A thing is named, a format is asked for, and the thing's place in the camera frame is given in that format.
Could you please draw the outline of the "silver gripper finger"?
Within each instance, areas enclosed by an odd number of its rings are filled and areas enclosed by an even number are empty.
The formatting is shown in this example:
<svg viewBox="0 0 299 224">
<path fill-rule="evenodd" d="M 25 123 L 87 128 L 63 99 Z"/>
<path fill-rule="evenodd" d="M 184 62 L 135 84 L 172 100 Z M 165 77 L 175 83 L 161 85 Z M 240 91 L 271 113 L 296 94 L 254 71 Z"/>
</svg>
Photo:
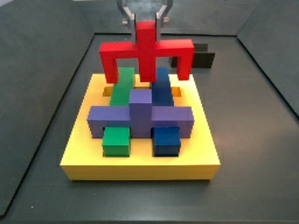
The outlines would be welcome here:
<svg viewBox="0 0 299 224">
<path fill-rule="evenodd" d="M 116 7 L 124 17 L 123 25 L 131 31 L 132 42 L 136 42 L 136 15 L 127 6 L 127 0 L 116 0 Z"/>
<path fill-rule="evenodd" d="M 163 6 L 160 10 L 155 13 L 155 29 L 156 29 L 156 41 L 161 39 L 161 29 L 164 25 L 169 22 L 167 14 L 173 6 L 173 0 L 163 0 Z"/>
</svg>

